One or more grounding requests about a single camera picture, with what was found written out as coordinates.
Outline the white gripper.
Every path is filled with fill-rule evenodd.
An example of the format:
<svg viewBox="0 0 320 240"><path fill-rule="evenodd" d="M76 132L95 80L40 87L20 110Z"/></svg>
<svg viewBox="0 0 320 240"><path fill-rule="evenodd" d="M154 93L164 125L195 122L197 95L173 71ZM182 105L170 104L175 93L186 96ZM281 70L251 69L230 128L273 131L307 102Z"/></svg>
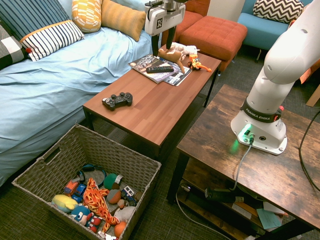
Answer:
<svg viewBox="0 0 320 240"><path fill-rule="evenodd" d="M166 49L169 50L176 33L176 26L183 21L185 4L177 1L149 1L144 4L146 13L144 30L151 37L152 54L157 57L159 34L168 30Z"/></svg>

